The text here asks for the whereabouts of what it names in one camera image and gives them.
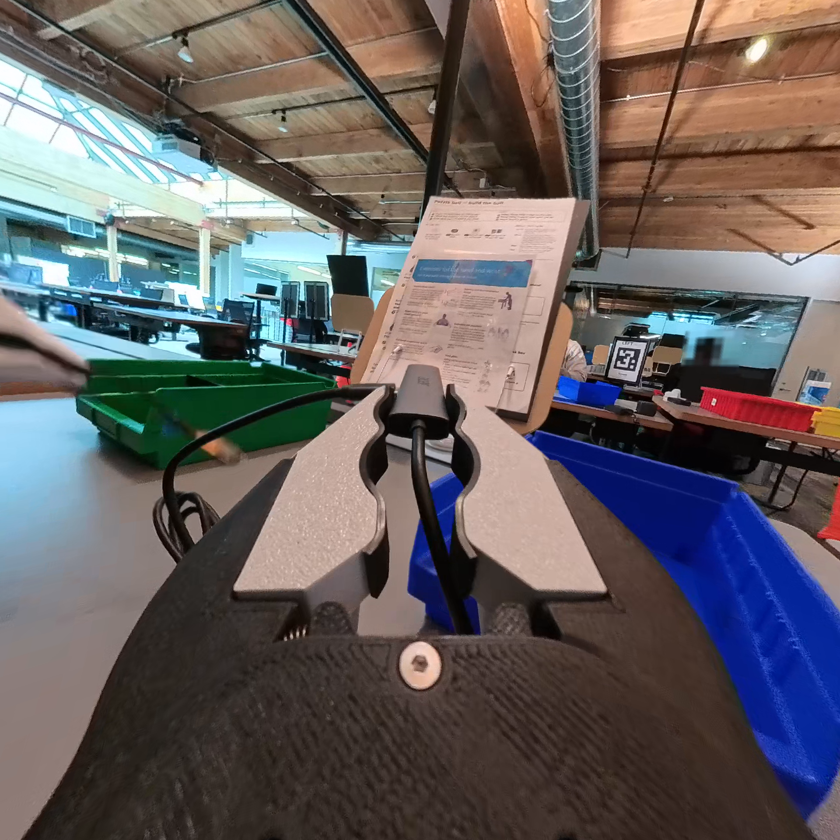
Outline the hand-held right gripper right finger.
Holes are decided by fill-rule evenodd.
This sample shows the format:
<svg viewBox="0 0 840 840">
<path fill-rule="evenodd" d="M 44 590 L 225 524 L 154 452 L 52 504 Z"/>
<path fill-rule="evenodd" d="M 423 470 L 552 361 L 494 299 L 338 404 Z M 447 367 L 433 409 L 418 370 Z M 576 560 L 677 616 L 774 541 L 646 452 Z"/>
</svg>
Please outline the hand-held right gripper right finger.
<svg viewBox="0 0 840 840">
<path fill-rule="evenodd" d="M 446 389 L 451 465 L 463 489 L 450 543 L 480 611 L 605 598 L 606 583 L 549 461 L 471 394 Z"/>
</svg>

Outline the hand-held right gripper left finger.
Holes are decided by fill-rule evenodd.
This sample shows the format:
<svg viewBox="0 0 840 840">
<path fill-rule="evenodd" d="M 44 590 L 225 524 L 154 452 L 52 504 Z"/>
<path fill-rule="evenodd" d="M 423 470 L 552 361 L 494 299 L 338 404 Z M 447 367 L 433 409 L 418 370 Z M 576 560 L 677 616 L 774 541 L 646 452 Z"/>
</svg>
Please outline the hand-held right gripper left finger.
<svg viewBox="0 0 840 840">
<path fill-rule="evenodd" d="M 238 599 L 357 610 L 389 574 L 385 416 L 393 385 L 371 394 L 299 450 L 234 584 Z"/>
</svg>

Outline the thin blurred rod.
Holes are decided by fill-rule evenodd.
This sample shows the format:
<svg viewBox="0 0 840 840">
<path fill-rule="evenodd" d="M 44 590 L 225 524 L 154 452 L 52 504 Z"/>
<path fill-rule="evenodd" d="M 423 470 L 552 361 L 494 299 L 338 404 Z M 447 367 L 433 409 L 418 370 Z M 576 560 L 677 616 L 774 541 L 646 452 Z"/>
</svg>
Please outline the thin blurred rod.
<svg viewBox="0 0 840 840">
<path fill-rule="evenodd" d="M 165 456 L 164 463 L 172 458 L 184 446 L 207 433 L 190 425 L 178 413 L 162 402 L 156 402 L 154 407 L 161 417 L 161 455 Z M 225 466 L 238 464 L 244 457 L 242 449 L 227 437 L 219 437 L 196 448 L 182 463 L 189 465 L 204 460 L 214 460 Z"/>
</svg>

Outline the grey desk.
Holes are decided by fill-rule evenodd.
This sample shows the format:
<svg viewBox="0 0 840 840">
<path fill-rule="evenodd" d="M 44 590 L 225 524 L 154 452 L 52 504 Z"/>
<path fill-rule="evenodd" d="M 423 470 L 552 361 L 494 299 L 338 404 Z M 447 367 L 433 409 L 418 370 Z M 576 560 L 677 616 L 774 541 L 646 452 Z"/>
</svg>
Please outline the grey desk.
<svg viewBox="0 0 840 840">
<path fill-rule="evenodd" d="M 337 603 L 238 599 L 234 585 L 295 455 L 190 468 L 229 512 L 178 563 L 152 529 L 161 478 L 102 454 L 74 409 L 8 404 L 2 442 L 2 837 L 500 838 L 461 823 L 431 781 L 467 733 L 448 679 L 468 644 L 548 641 L 504 604 L 480 634 L 360 634 Z M 407 456 L 376 484 L 389 549 L 381 597 L 417 530 Z M 372 601 L 365 600 L 367 606 Z"/>
</svg>

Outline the green plastic bin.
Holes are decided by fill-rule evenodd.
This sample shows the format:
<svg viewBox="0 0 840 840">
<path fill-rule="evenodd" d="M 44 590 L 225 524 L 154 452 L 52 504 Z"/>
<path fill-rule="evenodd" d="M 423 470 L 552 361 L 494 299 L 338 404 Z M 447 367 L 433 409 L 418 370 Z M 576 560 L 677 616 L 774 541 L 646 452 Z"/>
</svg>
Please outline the green plastic bin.
<svg viewBox="0 0 840 840">
<path fill-rule="evenodd" d="M 77 413 L 162 470 L 197 433 L 291 398 L 333 391 L 334 380 L 270 363 L 92 360 Z"/>
</svg>

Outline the small blue plastic bin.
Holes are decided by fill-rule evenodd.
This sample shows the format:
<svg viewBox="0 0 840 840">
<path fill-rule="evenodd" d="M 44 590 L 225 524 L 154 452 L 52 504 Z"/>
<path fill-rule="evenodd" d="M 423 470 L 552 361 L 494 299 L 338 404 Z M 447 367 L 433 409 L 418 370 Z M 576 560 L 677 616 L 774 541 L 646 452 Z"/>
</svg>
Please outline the small blue plastic bin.
<svg viewBox="0 0 840 840">
<path fill-rule="evenodd" d="M 606 408 L 613 406 L 622 394 L 622 387 L 603 381 L 577 381 L 561 376 L 554 393 L 558 402 L 576 403 L 583 406 Z"/>
</svg>

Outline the black office chair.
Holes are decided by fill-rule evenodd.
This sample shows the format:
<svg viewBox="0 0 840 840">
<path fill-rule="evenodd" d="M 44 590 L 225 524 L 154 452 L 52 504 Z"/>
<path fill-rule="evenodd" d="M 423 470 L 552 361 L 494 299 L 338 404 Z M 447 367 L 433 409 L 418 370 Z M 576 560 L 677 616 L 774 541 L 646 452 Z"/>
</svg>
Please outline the black office chair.
<svg viewBox="0 0 840 840">
<path fill-rule="evenodd" d="M 247 352 L 251 361 L 261 361 L 261 303 L 246 297 L 244 299 L 226 298 L 222 303 L 220 319 L 247 328 Z"/>
</svg>

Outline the laminated blue-banner instruction sheet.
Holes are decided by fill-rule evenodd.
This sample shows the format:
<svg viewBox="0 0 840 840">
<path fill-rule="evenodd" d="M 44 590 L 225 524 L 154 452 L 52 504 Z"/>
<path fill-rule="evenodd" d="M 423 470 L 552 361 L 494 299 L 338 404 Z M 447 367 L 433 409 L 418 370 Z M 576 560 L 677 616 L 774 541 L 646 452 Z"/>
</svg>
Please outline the laminated blue-banner instruction sheet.
<svg viewBox="0 0 840 840">
<path fill-rule="evenodd" d="M 512 373 L 533 258 L 409 259 L 363 382 L 402 383 L 411 364 L 497 408 Z"/>
</svg>

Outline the wooden table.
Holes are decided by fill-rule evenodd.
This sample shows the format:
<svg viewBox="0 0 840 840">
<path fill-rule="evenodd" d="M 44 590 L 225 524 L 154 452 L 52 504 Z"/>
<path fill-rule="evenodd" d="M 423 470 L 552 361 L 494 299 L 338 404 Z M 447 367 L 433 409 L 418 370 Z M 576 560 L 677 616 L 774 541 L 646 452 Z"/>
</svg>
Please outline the wooden table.
<svg viewBox="0 0 840 840">
<path fill-rule="evenodd" d="M 708 427 L 726 435 L 733 454 L 777 466 L 779 470 L 769 495 L 766 498 L 753 498 L 766 510 L 779 512 L 792 507 L 797 491 L 787 504 L 779 506 L 774 503 L 782 479 L 790 468 L 799 469 L 802 479 L 807 474 L 839 477 L 837 437 L 747 423 L 711 413 L 697 404 L 672 402 L 661 395 L 655 395 L 653 403 L 672 423 L 672 434 L 676 434 L 677 428 L 687 425 Z"/>
</svg>

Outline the black monitor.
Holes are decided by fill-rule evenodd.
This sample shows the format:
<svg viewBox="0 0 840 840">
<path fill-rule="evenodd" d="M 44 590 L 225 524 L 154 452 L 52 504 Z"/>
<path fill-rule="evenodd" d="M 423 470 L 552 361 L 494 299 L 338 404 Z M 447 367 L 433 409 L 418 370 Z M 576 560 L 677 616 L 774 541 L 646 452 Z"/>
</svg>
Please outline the black monitor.
<svg viewBox="0 0 840 840">
<path fill-rule="evenodd" d="M 363 255 L 328 255 L 329 274 L 334 296 L 367 298 L 370 296 L 366 257 Z"/>
</svg>

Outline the red plastic bin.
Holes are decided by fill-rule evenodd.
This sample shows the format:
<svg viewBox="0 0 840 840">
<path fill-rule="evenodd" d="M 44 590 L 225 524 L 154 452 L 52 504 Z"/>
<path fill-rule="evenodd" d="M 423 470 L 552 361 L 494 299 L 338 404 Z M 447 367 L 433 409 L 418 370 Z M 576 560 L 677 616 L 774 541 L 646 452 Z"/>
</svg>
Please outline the red plastic bin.
<svg viewBox="0 0 840 840">
<path fill-rule="evenodd" d="M 700 408 L 732 421 L 810 433 L 812 415 L 819 406 L 703 385 Z"/>
</svg>

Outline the white instruction sheet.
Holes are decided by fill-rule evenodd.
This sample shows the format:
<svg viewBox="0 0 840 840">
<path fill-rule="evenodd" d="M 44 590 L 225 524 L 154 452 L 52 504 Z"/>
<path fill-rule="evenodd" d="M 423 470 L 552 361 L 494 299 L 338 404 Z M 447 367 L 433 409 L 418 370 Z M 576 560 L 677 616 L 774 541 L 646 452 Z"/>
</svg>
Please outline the white instruction sheet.
<svg viewBox="0 0 840 840">
<path fill-rule="evenodd" d="M 500 393 L 501 413 L 530 413 L 549 353 L 560 300 L 589 210 L 573 198 L 444 198 L 429 204 L 413 242 L 417 259 L 525 262 L 530 265 L 512 370 Z"/>
</svg>

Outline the orange cone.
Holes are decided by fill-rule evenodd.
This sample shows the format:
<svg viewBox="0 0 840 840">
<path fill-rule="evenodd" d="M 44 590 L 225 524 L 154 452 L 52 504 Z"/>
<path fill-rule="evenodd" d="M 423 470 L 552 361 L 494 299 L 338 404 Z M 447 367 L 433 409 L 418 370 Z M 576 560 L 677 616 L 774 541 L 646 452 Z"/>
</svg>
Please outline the orange cone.
<svg viewBox="0 0 840 840">
<path fill-rule="evenodd" d="M 834 541 L 839 543 L 840 540 L 840 487 L 837 483 L 833 505 L 830 511 L 829 519 L 825 527 L 817 533 L 816 537 L 820 540 Z"/>
</svg>

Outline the black pole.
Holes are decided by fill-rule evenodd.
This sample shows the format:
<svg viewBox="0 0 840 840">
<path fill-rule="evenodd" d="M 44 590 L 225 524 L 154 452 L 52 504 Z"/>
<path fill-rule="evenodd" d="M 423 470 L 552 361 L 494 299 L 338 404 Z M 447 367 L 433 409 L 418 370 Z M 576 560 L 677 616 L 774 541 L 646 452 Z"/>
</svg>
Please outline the black pole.
<svg viewBox="0 0 840 840">
<path fill-rule="evenodd" d="M 459 70 L 463 55 L 470 1 L 427 2 L 435 23 L 443 21 L 446 15 L 444 54 L 436 88 L 436 110 L 430 136 L 426 177 L 421 217 L 434 196 L 441 192 L 448 158 L 450 135 L 455 115 L 455 104 L 459 84 Z"/>
</svg>

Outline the silver spiral duct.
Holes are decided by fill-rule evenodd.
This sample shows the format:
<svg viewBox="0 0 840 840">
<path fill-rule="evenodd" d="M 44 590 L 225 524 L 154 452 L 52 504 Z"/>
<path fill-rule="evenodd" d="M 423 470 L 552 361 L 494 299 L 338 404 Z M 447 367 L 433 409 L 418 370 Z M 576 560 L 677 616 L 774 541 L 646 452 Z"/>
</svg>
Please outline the silver spiral duct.
<svg viewBox="0 0 840 840">
<path fill-rule="evenodd" d="M 589 203 L 577 264 L 594 270 L 601 257 L 601 3 L 548 1 L 547 18 L 570 190 L 576 199 Z"/>
</svg>

